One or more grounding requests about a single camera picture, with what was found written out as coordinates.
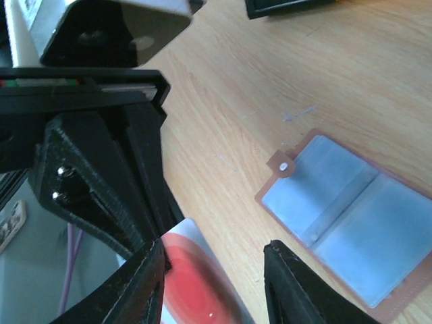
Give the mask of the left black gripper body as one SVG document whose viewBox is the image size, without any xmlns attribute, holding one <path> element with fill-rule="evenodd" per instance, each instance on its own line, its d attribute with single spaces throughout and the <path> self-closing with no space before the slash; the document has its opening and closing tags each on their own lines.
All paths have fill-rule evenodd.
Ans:
<svg viewBox="0 0 432 324">
<path fill-rule="evenodd" d="M 169 83 L 157 70 L 4 67 L 1 172 L 25 170 L 29 181 L 45 128 L 62 113 L 97 113 L 103 118 L 103 113 L 145 102 L 163 109 L 169 91 Z"/>
</svg>

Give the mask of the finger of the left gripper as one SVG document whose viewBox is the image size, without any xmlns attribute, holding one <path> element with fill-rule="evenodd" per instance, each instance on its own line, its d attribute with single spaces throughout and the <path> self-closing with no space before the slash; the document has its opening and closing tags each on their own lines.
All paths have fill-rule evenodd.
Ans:
<svg viewBox="0 0 432 324">
<path fill-rule="evenodd" d="M 160 106 L 145 102 L 102 116 L 144 203 L 146 226 L 160 237 L 182 221 L 163 174 L 161 126 L 166 114 Z"/>
<path fill-rule="evenodd" d="M 97 113 L 62 113 L 47 124 L 29 183 L 43 208 L 125 259 L 158 238 L 124 154 Z"/>
</svg>

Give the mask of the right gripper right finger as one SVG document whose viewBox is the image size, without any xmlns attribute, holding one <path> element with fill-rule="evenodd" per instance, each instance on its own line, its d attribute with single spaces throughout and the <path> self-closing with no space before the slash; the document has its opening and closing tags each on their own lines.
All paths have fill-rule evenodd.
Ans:
<svg viewBox="0 0 432 324">
<path fill-rule="evenodd" d="M 264 247 L 270 323 L 376 323 L 338 294 L 282 241 Z"/>
</svg>

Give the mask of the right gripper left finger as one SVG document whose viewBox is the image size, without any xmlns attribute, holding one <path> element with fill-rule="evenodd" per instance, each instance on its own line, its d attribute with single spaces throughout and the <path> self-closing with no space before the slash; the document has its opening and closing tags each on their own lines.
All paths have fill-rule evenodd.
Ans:
<svg viewBox="0 0 432 324">
<path fill-rule="evenodd" d="M 145 244 L 93 293 L 54 323 L 160 323 L 167 258 L 162 239 Z"/>
</svg>

